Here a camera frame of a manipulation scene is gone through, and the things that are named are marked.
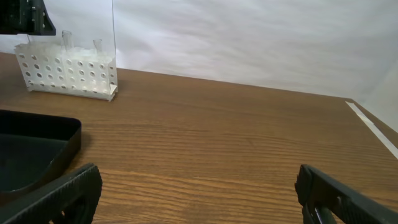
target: black container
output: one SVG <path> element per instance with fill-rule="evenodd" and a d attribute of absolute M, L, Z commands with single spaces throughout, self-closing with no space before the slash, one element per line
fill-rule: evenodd
<path fill-rule="evenodd" d="M 77 119 L 0 110 L 0 206 L 60 177 L 80 146 Z"/>

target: white wall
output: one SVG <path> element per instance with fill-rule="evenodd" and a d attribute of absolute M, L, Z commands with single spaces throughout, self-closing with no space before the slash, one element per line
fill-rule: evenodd
<path fill-rule="evenodd" d="M 362 106 L 398 132 L 398 61 Z"/>
<path fill-rule="evenodd" d="M 75 45 L 112 47 L 110 0 L 45 3 Z M 398 59 L 397 11 L 395 0 L 114 0 L 118 67 L 364 102 Z M 0 51 L 19 41 L 0 36 Z"/>

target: wood grain surface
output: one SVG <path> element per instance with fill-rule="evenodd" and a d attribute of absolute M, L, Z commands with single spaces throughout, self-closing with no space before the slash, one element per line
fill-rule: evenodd
<path fill-rule="evenodd" d="M 0 66 L 0 109 L 83 123 L 70 170 L 100 169 L 94 223 L 302 223 L 300 164 L 398 211 L 398 160 L 346 99 L 118 69 L 107 102 L 29 93 L 14 55 Z"/>

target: black plastic bin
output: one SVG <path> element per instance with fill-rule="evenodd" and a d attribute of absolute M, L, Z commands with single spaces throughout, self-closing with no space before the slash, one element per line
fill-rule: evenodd
<path fill-rule="evenodd" d="M 60 177 L 80 146 L 77 119 L 0 110 L 0 206 Z"/>

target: white plastic basket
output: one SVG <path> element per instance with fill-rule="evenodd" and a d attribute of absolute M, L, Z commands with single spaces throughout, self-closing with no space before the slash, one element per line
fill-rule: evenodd
<path fill-rule="evenodd" d="M 96 49 L 48 42 L 19 44 L 15 53 L 29 91 L 47 91 L 111 101 L 118 91 L 116 59 Z"/>

